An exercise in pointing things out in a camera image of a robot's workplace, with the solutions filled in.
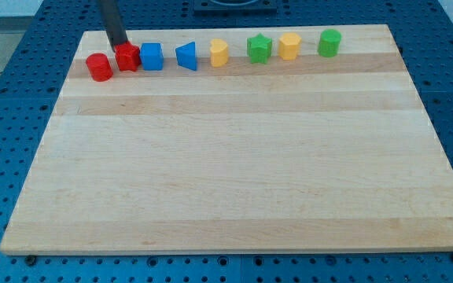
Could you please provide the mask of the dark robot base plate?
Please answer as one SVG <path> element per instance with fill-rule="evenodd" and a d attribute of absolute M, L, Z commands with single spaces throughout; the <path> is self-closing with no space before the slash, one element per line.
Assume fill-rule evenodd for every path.
<path fill-rule="evenodd" d="M 276 12 L 277 0 L 193 0 L 193 13 L 196 15 L 212 13 Z"/>

